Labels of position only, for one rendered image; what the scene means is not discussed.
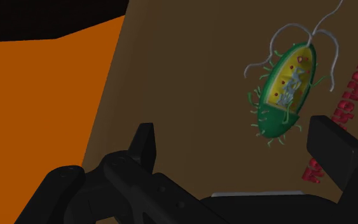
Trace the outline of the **green bacterium cell model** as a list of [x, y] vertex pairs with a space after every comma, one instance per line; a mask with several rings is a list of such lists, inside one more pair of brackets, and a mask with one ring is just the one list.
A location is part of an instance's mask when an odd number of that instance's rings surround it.
[[[317, 70], [317, 52], [313, 45], [313, 39], [318, 34], [331, 38], [334, 43], [334, 57], [327, 78], [330, 79], [329, 91], [335, 88], [334, 70], [338, 60], [340, 45], [337, 38], [330, 31], [321, 29], [320, 25], [328, 17], [334, 15], [342, 6], [344, 0], [340, 0], [336, 8], [322, 17], [312, 31], [299, 23], [289, 23], [278, 29], [269, 42], [269, 55], [263, 62], [249, 64], [244, 69], [244, 77], [250, 68], [261, 66], [268, 71], [259, 78], [265, 79], [262, 87], [253, 90], [258, 97], [258, 102], [252, 100], [252, 93], [247, 93], [249, 104], [254, 107], [252, 114], [257, 116], [257, 122], [251, 127], [258, 128], [257, 137], [264, 137], [268, 141], [266, 145], [278, 141], [281, 145], [286, 140], [286, 133], [293, 127], [303, 130], [298, 124], [301, 111], [310, 90], [317, 86], [326, 76], [315, 81]], [[308, 39], [301, 43], [294, 43], [286, 52], [279, 53], [274, 49], [275, 40], [279, 34], [290, 27], [297, 27], [304, 31]]]

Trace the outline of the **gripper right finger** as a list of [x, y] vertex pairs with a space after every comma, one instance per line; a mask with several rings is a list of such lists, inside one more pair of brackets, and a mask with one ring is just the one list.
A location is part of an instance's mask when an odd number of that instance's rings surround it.
[[308, 214], [333, 224], [358, 224], [358, 139], [324, 115], [310, 118], [306, 148], [342, 191], [338, 202], [311, 196]]

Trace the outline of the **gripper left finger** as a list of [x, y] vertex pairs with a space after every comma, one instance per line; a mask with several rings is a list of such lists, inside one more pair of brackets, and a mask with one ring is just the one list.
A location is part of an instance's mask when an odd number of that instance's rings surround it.
[[129, 149], [107, 154], [92, 171], [67, 165], [50, 171], [14, 224], [228, 224], [162, 173], [154, 125], [142, 123]]

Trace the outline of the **red block lettering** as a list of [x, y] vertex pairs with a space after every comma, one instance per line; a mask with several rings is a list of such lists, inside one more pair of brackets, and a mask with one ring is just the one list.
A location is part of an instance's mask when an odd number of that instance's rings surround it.
[[356, 155], [350, 151], [351, 146], [357, 146], [358, 140], [347, 132], [345, 124], [354, 118], [354, 109], [358, 105], [358, 65], [343, 92], [340, 101], [331, 117], [313, 116], [308, 130], [307, 146], [313, 146], [318, 155], [325, 155], [337, 163], [339, 171], [335, 183], [344, 185], [348, 175], [354, 169]]

